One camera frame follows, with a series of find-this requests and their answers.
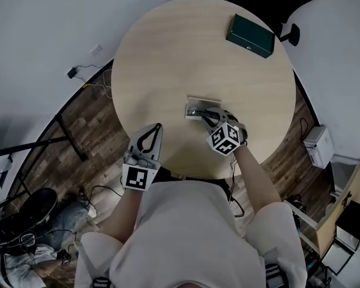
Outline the black storage box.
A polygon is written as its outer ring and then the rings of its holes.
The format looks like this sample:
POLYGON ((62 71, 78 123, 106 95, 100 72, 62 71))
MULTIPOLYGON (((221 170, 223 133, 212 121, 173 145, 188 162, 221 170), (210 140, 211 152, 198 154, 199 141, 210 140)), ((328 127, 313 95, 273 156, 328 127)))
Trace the black storage box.
POLYGON ((336 237, 353 251, 360 243, 360 204, 351 201, 336 221, 336 237))

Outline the grey bin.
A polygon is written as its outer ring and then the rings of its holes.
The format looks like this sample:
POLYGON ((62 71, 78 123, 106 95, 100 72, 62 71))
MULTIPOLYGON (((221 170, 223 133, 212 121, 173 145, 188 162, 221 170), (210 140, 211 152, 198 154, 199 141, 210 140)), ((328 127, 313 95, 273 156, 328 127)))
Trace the grey bin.
POLYGON ((360 158, 334 154, 331 159, 331 169, 334 180, 334 186, 330 192, 332 196, 340 197, 342 195, 359 164, 360 158))

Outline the small beige box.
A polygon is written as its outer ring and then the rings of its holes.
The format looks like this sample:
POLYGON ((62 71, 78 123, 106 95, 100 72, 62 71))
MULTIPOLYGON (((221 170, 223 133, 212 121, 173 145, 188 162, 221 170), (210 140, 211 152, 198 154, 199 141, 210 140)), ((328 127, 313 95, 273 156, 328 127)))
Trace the small beige box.
POLYGON ((187 97, 187 102, 185 106, 185 114, 188 109, 192 107, 198 107, 200 110, 206 110, 210 107, 220 107, 222 108, 222 103, 216 100, 208 100, 204 98, 197 98, 197 97, 187 97))

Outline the person's right forearm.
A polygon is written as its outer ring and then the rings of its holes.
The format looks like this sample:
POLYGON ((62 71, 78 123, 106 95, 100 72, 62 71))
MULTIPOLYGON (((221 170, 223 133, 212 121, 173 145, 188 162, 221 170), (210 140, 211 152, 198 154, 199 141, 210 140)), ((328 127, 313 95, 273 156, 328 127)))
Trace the person's right forearm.
POLYGON ((271 179, 247 146, 240 146, 233 153, 240 168, 254 213, 258 213, 269 204, 281 202, 280 195, 271 179))

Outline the black metal frame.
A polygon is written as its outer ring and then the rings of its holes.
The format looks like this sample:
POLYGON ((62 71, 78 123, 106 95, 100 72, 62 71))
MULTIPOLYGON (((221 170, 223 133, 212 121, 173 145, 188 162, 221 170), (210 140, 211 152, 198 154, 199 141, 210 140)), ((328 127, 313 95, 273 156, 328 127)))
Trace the black metal frame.
POLYGON ((57 138, 47 139, 47 140, 39 140, 37 142, 27 143, 19 146, 13 146, 10 148, 0 149, 0 157, 4 155, 11 155, 13 153, 25 151, 27 149, 35 149, 38 147, 48 147, 53 143, 60 143, 63 141, 68 141, 71 147, 74 149, 75 153, 82 161, 86 161, 88 159, 87 155, 79 150, 77 145, 75 144, 73 138, 70 136, 68 130, 66 129, 61 114, 57 114, 53 122, 57 121, 64 135, 57 138))

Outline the white metal desk leg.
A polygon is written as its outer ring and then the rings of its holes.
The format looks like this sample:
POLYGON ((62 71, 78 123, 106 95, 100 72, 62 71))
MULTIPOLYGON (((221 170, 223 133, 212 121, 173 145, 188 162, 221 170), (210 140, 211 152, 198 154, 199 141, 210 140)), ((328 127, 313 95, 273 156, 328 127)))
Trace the white metal desk leg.
MULTIPOLYGON (((307 225, 309 225, 314 231, 315 233, 317 233, 317 228, 318 228, 318 223, 315 222, 312 218, 310 218, 309 216, 307 216, 305 213, 303 213, 301 210, 299 210, 297 207, 293 206, 290 202, 288 202, 287 200, 283 200, 284 203, 286 203, 287 205, 290 206, 292 212, 304 223, 306 223, 307 225)), ((309 238, 307 238, 302 232, 301 230, 299 231, 299 237, 305 242, 307 243, 317 254, 320 253, 318 246, 313 243, 309 238)))

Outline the white framed box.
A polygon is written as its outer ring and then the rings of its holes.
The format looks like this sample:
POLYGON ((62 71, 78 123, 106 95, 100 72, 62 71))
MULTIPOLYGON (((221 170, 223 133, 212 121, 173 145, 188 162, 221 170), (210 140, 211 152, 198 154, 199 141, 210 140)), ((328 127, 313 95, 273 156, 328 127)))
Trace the white framed box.
POLYGON ((324 256, 321 263, 329 268, 331 272, 338 275, 355 252, 347 245, 334 239, 324 256))

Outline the white printer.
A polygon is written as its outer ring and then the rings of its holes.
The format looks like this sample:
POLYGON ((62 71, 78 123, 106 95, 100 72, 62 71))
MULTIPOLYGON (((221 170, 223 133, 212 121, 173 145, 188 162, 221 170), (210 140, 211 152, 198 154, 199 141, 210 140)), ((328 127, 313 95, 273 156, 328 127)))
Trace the white printer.
POLYGON ((314 167, 325 169, 334 156, 334 146, 328 129, 316 126, 303 140, 311 163, 314 167))

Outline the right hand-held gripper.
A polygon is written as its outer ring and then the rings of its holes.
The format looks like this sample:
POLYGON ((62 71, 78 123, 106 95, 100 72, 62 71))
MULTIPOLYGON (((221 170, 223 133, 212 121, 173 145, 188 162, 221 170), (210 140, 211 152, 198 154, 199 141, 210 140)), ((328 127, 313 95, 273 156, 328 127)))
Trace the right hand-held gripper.
POLYGON ((211 117, 202 117, 202 122, 209 133, 207 138, 211 149, 221 155, 229 155, 242 145, 247 144, 247 130, 244 124, 229 119, 227 112, 220 107, 206 109, 211 117))

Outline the person's left forearm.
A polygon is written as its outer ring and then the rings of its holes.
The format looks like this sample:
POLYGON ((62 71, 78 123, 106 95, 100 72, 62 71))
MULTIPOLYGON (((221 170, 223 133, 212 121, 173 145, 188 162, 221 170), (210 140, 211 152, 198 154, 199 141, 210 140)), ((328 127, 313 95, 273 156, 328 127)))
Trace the person's left forearm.
POLYGON ((126 189, 111 215, 103 223, 102 233, 126 243, 132 235, 143 192, 126 189))

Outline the person's black shorts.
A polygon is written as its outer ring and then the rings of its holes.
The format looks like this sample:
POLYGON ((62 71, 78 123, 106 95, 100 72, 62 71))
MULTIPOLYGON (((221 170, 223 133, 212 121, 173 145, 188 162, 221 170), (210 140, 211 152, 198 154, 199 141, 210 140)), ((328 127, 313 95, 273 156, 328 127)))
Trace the person's black shorts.
POLYGON ((184 181, 184 180, 190 180, 190 181, 200 181, 200 182, 207 182, 210 184, 215 184, 219 187, 221 187, 225 192, 230 191, 230 187, 225 179, 199 179, 199 178, 190 178, 190 177, 175 177, 172 175, 171 171, 160 168, 158 173, 156 174, 153 183, 156 182, 169 182, 169 181, 184 181))

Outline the black bag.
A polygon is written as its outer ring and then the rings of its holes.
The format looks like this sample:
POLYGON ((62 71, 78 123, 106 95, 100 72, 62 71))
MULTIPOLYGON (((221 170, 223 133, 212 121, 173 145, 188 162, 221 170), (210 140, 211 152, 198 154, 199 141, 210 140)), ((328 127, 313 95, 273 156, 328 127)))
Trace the black bag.
POLYGON ((0 253, 19 256, 36 248, 37 228, 46 224, 58 202, 51 188, 40 188, 27 198, 19 212, 0 220, 0 253))

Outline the dark green box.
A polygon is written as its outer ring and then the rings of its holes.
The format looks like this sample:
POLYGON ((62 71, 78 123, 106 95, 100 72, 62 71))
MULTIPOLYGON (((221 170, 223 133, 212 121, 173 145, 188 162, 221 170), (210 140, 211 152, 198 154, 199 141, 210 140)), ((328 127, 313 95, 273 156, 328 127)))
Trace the dark green box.
POLYGON ((263 58, 274 52, 275 34, 238 14, 230 21, 226 40, 263 58))

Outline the person's white shirt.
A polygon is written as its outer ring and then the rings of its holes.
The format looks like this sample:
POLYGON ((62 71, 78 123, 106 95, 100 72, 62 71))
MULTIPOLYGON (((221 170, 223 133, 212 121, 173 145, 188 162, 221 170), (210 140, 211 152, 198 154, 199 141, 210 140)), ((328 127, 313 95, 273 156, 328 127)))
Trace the person's white shirt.
POLYGON ((307 271, 291 208, 264 206, 244 237, 224 191, 215 184, 153 184, 143 195, 127 242, 98 232, 82 236, 89 261, 115 288, 265 288, 277 264, 290 288, 305 288, 307 271))

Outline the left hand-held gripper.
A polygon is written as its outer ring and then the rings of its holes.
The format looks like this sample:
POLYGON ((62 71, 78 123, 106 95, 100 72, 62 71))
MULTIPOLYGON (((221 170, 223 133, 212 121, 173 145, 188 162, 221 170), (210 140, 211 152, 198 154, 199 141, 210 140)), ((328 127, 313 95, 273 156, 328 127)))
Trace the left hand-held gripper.
POLYGON ((124 158, 127 154, 133 154, 145 158, 154 167, 149 169, 123 163, 121 181, 123 189, 148 191, 161 167, 158 159, 162 138, 163 126, 160 123, 147 125, 134 133, 128 145, 129 152, 124 154, 124 158))

